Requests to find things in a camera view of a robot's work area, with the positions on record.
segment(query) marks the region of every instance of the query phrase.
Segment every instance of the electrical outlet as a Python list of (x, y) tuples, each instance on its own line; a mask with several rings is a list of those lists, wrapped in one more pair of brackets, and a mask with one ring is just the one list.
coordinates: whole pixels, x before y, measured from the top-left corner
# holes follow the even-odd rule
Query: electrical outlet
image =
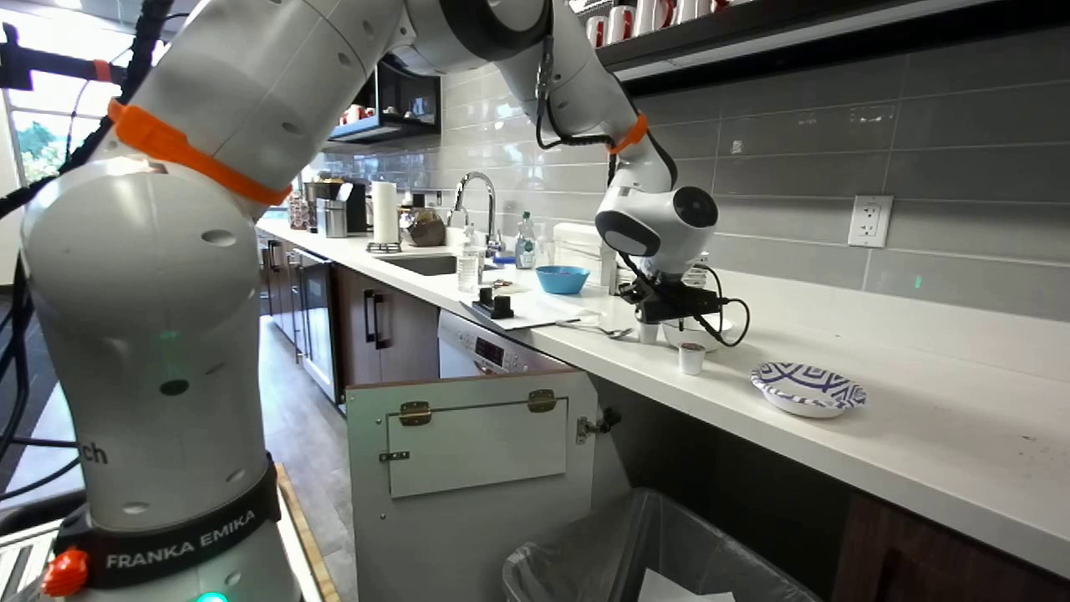
[(845, 244), (882, 248), (889, 242), (892, 193), (856, 193)]

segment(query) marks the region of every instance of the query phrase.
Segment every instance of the kitchen sink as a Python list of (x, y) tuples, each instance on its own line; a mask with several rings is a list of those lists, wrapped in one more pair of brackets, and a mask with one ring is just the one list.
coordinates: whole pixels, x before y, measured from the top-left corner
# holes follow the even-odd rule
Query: kitchen sink
[(415, 275), (456, 275), (459, 270), (456, 253), (388, 253), (381, 261), (398, 264)]

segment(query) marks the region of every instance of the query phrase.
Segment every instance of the gray tile backsplash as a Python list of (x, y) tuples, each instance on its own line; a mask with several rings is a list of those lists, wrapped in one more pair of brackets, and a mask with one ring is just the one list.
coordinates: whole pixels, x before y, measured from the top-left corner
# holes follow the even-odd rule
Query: gray tile backsplash
[[(1070, 26), (640, 96), (683, 184), (720, 198), (711, 261), (1070, 322)], [(498, 184), (506, 223), (596, 216), (601, 148), (538, 150), (494, 67), (444, 78), (430, 139), (324, 152), (354, 177)], [(845, 248), (853, 193), (896, 198), (889, 248)]]

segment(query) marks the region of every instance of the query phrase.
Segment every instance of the white countertop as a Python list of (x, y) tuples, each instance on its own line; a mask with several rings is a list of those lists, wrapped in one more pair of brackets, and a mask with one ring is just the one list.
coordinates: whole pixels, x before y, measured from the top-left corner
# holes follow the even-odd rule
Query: white countertop
[[(264, 216), (262, 230), (463, 310), (451, 275), (385, 264), (360, 237), (292, 230), (282, 216)], [(675, 352), (661, 344), (607, 342), (596, 317), (519, 339), (1070, 579), (1070, 324), (732, 270), (722, 283), (752, 304), (752, 334), (736, 352), (711, 352), (697, 377), (675, 370)], [(782, 413), (750, 384), (763, 362), (840, 370), (868, 406), (836, 421)]]

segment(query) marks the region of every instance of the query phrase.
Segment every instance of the patterned plate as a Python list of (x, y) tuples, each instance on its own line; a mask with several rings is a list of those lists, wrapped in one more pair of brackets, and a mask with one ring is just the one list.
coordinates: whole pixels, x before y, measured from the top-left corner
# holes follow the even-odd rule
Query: patterned plate
[(860, 384), (811, 363), (768, 362), (760, 363), (750, 381), (765, 393), (768, 406), (789, 413), (836, 418), (867, 406), (867, 392)]

